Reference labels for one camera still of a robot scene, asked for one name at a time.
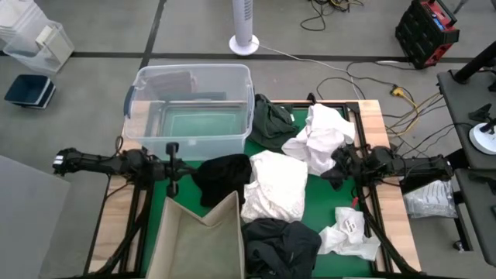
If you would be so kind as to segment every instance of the gray floor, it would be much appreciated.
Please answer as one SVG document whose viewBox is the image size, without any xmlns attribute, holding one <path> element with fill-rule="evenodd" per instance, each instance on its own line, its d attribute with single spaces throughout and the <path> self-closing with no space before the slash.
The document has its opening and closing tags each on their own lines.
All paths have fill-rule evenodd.
<svg viewBox="0 0 496 279">
<path fill-rule="evenodd" d="M 36 0 L 47 16 L 63 23 L 79 52 L 143 52 L 159 0 Z M 300 28 L 313 16 L 305 0 L 255 0 L 254 31 L 265 46 L 291 54 L 333 56 L 394 56 L 403 53 L 393 32 L 409 0 L 366 0 L 365 7 L 352 7 L 350 14 L 334 13 L 325 18 L 328 29 L 314 33 Z M 458 0 L 446 0 L 453 8 Z M 233 34 L 230 0 L 168 0 L 153 46 L 154 53 L 230 53 Z M 447 57 L 473 57 L 496 38 L 496 12 L 489 0 L 470 0 L 458 14 L 460 42 Z M 258 53 L 271 53 L 260 49 Z M 55 153 L 73 146 L 92 153 L 111 153 L 122 128 L 122 104 L 141 59 L 71 58 L 55 77 L 57 93 L 45 111 L 20 109 L 0 102 L 0 154 L 51 172 Z M 241 63 L 252 74 L 257 92 L 269 98 L 303 99 L 324 78 L 346 75 L 322 65 L 294 60 L 151 60 L 149 65 L 191 63 Z M 349 62 L 329 62 L 344 68 Z M 350 71 L 406 87 L 417 102 L 438 91 L 436 74 L 462 64 L 438 64 L 423 71 L 400 71 L 374 64 L 354 64 Z M 0 91 L 18 74 L 29 69 L 10 57 L 0 57 Z M 390 88 L 372 81 L 357 81 L 367 98 L 379 99 L 383 113 L 402 114 L 408 103 L 389 95 Z M 324 98 L 356 98 L 350 84 L 331 80 L 320 92 Z M 392 124 L 393 119 L 386 119 Z M 445 108 L 422 117 L 404 138 L 411 144 L 451 123 Z M 460 148 L 455 132 L 442 138 L 426 153 L 447 154 Z M 82 272 L 103 198 L 106 177 L 72 174 L 72 183 L 41 277 L 71 276 Z M 422 269 L 435 275 L 495 278 L 476 251 L 458 253 L 449 219 L 412 220 Z"/>
</svg>

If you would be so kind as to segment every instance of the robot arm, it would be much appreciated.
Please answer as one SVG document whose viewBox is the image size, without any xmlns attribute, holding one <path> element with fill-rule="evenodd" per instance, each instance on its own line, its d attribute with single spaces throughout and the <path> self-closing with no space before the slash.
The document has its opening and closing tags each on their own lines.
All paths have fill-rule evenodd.
<svg viewBox="0 0 496 279">
<path fill-rule="evenodd" d="M 162 161 L 144 150 L 124 150 L 121 154 L 105 157 L 82 153 L 75 148 L 59 151 L 52 167 L 54 173 L 64 176 L 66 173 L 90 171 L 107 175 L 121 175 L 138 188 L 153 187 L 155 181 L 170 179 L 167 195 L 175 197 L 179 192 L 177 182 L 186 174 L 195 172 L 185 162 L 176 158 L 179 148 L 177 143 L 166 145 L 169 161 Z"/>
<path fill-rule="evenodd" d="M 360 158 L 357 151 L 354 146 L 345 146 L 332 154 L 336 165 L 321 177 L 335 190 L 339 190 L 349 176 L 366 187 L 375 187 L 386 177 L 403 176 L 398 186 L 406 194 L 435 180 L 448 181 L 453 176 L 450 163 L 441 155 L 405 159 L 385 146 L 376 146 L 365 158 Z"/>
</svg>

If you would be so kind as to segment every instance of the white cable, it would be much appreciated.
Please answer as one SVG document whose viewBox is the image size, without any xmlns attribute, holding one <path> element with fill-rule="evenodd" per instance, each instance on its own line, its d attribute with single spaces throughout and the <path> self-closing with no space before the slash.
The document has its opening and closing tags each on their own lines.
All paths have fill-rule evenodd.
<svg viewBox="0 0 496 279">
<path fill-rule="evenodd" d="M 355 88 L 355 84 L 353 83 L 353 78 L 351 77 L 350 73 L 347 70 L 344 70 L 344 69 L 341 69 L 341 68 L 338 68 L 338 67 L 333 67 L 333 66 L 331 66 L 331 65 L 329 65 L 327 63 L 324 63 L 324 62 L 321 62 L 321 61 L 317 61 L 317 60 L 313 60 L 313 59 L 298 58 L 296 56 L 293 56 L 293 55 L 290 55 L 288 53 L 282 52 L 280 50 L 275 50 L 275 49 L 270 48 L 268 46 L 262 46 L 259 43 L 255 43 L 255 44 L 257 44 L 259 47 L 262 47 L 262 48 L 264 48 L 266 50 L 274 51 L 275 53 L 279 53 L 279 54 L 285 55 L 287 57 L 291 57 L 291 58 L 293 58 L 295 60 L 298 60 L 298 61 L 314 62 L 314 63 L 317 63 L 317 64 L 321 64 L 322 66 L 329 67 L 329 68 L 331 68 L 333 70 L 338 70 L 338 71 L 342 71 L 343 73 L 347 73 L 350 76 L 351 86 L 353 87 L 353 91 L 355 91 L 356 98 L 358 98 L 359 100 L 361 99 L 360 98 L 360 95 L 358 95 L 357 89 Z"/>
</svg>

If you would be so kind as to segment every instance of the white container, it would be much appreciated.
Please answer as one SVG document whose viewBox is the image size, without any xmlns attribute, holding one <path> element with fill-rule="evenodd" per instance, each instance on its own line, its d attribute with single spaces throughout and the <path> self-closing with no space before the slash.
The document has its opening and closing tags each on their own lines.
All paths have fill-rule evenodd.
<svg viewBox="0 0 496 279">
<path fill-rule="evenodd" d="M 52 28 L 53 32 L 46 38 L 44 46 L 39 46 L 36 38 L 45 26 Z M 3 51 L 35 71 L 56 74 L 74 51 L 74 45 L 60 23 L 39 19 L 28 23 Z"/>
<path fill-rule="evenodd" d="M 0 38 L 9 42 L 34 20 L 48 20 L 32 0 L 0 0 Z"/>
<path fill-rule="evenodd" d="M 179 143 L 182 160 L 243 153 L 253 121 L 250 69 L 240 64 L 145 67 L 124 105 L 125 134 L 160 159 Z"/>
</svg>

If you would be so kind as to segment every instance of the white cloth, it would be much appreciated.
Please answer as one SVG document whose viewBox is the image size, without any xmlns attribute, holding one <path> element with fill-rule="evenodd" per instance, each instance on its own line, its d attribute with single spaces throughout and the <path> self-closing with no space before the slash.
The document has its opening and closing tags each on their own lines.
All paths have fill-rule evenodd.
<svg viewBox="0 0 496 279">
<path fill-rule="evenodd" d="M 336 224 L 325 227 L 320 233 L 322 244 L 319 255 L 334 251 L 343 256 L 359 256 L 374 261 L 381 242 L 376 236 L 367 238 L 364 233 L 363 213 L 353 208 L 337 207 Z"/>
<path fill-rule="evenodd" d="M 241 209 L 243 220 L 301 221 L 305 209 L 307 164 L 268 150 L 253 155 L 250 163 L 254 181 L 245 185 L 246 201 Z"/>
<path fill-rule="evenodd" d="M 308 172 L 320 175 L 334 167 L 331 154 L 343 143 L 353 143 L 355 125 L 346 121 L 337 110 L 321 104 L 308 108 L 305 128 L 289 139 L 282 150 L 308 164 Z"/>
</svg>

